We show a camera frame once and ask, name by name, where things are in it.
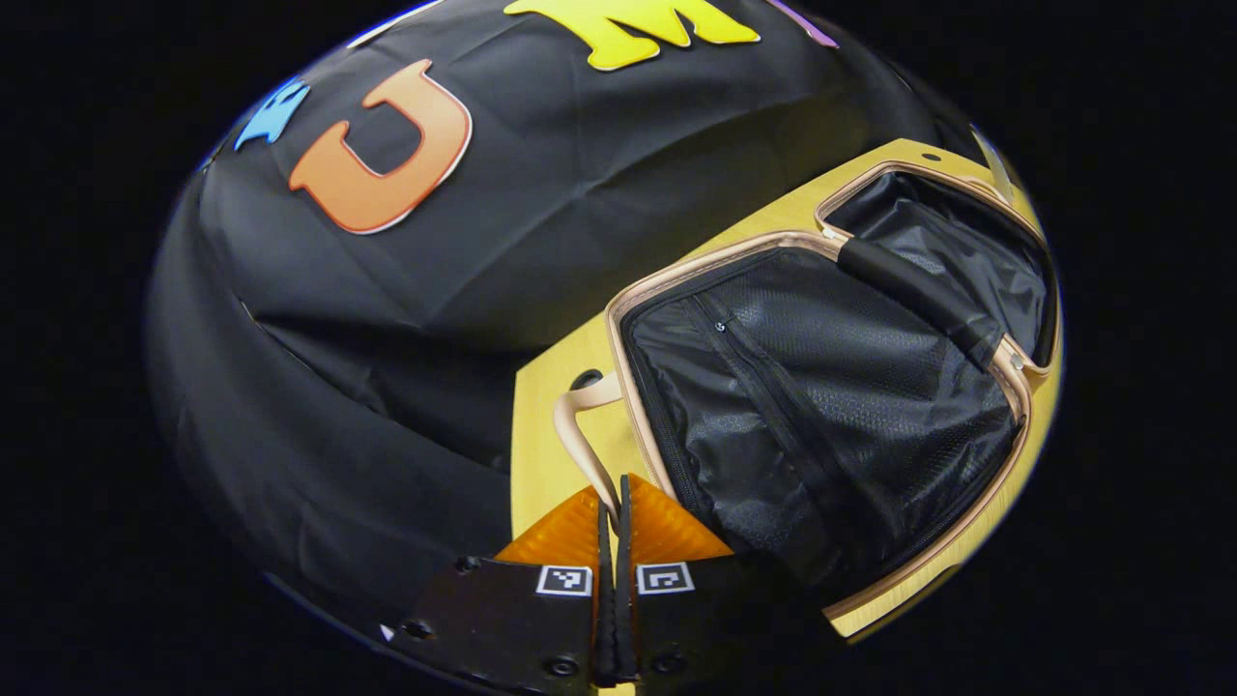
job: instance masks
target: black background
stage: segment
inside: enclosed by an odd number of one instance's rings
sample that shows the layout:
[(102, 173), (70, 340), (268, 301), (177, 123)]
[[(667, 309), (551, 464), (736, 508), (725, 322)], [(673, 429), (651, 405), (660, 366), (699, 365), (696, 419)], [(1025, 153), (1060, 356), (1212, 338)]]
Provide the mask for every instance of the black background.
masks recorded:
[[(987, 545), (846, 653), (821, 691), (1232, 689), (1237, 651), (1216, 619), (1231, 608), (1223, 473), (1237, 457), (1217, 444), (1233, 412), (1222, 328), (1237, 266), (1232, 174), (1216, 162), (1233, 156), (1222, 51), (1237, 17), (1220, 2), (950, 5), (820, 12), (951, 96), (1014, 162), (1060, 265), (1065, 392)], [(41, 187), (36, 224), (10, 229), (11, 277), (37, 278), (10, 291), (17, 694), (442, 689), (286, 600), (205, 520), (155, 434), (139, 342), (151, 256), (192, 167), (273, 85), (400, 11), (281, 0), (31, 15), (38, 47), (15, 64), (36, 90), (12, 90)]]

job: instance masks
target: black foam handle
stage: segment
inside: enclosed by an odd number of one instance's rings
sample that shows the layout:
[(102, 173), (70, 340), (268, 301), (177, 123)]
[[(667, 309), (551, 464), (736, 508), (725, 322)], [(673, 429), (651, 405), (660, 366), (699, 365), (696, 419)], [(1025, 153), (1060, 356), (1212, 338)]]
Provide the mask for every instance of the black foam handle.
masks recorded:
[(944, 333), (981, 370), (987, 370), (1004, 330), (946, 281), (876, 244), (851, 237), (837, 265)]

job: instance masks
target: blue letter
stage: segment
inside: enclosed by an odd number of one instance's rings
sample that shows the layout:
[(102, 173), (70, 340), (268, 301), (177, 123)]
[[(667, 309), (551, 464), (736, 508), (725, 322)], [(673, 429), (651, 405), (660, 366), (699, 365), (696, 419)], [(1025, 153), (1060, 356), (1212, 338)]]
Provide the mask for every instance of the blue letter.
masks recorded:
[(278, 140), (280, 134), (283, 132), (283, 126), (288, 125), (288, 119), (304, 100), (306, 94), (309, 93), (309, 85), (301, 82), (299, 79), (293, 79), (285, 87), (280, 88), (271, 96), (262, 108), (254, 114), (254, 117), (249, 119), (245, 124), (245, 130), (240, 131), (240, 137), (236, 138), (236, 146), (233, 147), (234, 151), (240, 150), (240, 146), (246, 140), (254, 137), (266, 136), (267, 142), (275, 142)]

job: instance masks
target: black mesh pocket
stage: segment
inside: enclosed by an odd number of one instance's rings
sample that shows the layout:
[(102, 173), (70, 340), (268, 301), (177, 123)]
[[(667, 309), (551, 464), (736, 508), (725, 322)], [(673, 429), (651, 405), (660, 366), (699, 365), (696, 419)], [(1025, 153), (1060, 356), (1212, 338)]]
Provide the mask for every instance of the black mesh pocket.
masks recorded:
[(999, 386), (950, 337), (807, 248), (683, 283), (621, 331), (684, 507), (826, 601), (939, 535), (1017, 431)]

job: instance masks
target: yellow letter m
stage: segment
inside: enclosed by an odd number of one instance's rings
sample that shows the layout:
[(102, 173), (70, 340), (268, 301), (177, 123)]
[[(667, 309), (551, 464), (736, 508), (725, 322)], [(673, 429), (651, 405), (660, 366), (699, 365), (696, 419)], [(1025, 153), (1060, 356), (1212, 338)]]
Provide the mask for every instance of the yellow letter m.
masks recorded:
[(516, 0), (502, 11), (538, 12), (571, 30), (593, 48), (589, 64), (599, 70), (612, 70), (661, 53), (656, 41), (632, 36), (618, 23), (680, 48), (690, 46), (691, 38), (679, 15), (694, 25), (693, 33), (710, 43), (761, 40), (750, 27), (705, 0)]

